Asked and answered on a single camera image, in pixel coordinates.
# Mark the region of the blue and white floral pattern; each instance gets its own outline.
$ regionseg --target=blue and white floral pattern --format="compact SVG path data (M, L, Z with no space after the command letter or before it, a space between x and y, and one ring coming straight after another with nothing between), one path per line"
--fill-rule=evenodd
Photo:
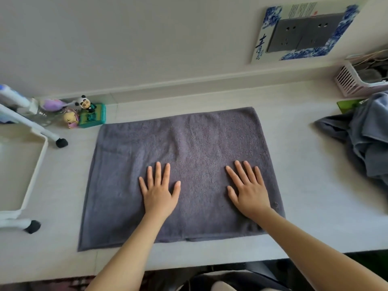
M265 12L262 29L266 29L269 26L274 26L280 20L280 13L282 6L269 7Z
M341 22L333 34L333 36L327 41L326 45L317 48L308 48L303 50L294 51L284 55L280 60L290 60L298 58L318 57L327 55L334 45L338 42L343 33L348 29L353 19L359 13L358 5L350 5L345 11Z

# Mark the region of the person's left hand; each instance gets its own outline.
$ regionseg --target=person's left hand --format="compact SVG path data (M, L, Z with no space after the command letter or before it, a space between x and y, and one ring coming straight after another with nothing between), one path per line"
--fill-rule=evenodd
M177 206L180 193L180 181L175 183L174 191L171 195L168 191L170 164L166 164L162 180L162 169L159 161L156 163L155 182L151 166L147 168L147 178L148 188L143 178L139 177L140 187L144 196L145 215L165 221Z

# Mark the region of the gray towel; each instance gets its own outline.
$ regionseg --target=gray towel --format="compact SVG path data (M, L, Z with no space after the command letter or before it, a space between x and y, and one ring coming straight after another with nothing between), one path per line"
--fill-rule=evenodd
M156 242L201 241L262 234L238 212L226 186L234 160L259 166L271 206L284 216L263 131L252 107L106 124L90 165L79 251L122 245L144 215L138 177L156 161L171 164L179 202Z
M373 94L354 111L315 122L324 133L346 142L355 167L388 191L388 93Z

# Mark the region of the panda figurine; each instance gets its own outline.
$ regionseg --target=panda figurine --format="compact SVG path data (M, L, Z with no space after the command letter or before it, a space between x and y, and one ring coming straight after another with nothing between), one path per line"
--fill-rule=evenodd
M86 98L85 95L82 95L80 98L78 98L77 102L75 102L75 106L81 106L82 109L85 109L89 113L95 112L96 106L90 102L88 98Z

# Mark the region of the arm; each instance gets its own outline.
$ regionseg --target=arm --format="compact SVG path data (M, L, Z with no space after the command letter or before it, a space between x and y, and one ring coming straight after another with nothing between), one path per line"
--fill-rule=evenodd
M253 172L245 161L245 173L239 161L235 165L239 176L226 167L239 190L237 196L228 186L230 199L242 214L260 225L280 245L316 290L388 290L388 282L278 215L270 207L257 166Z
M155 182L152 167L148 167L148 188L139 178L144 197L145 215L129 239L90 283L87 291L138 291L143 279L149 252L166 218L177 205L180 181L175 183L172 195L168 191L170 164L161 178L160 162L156 163Z

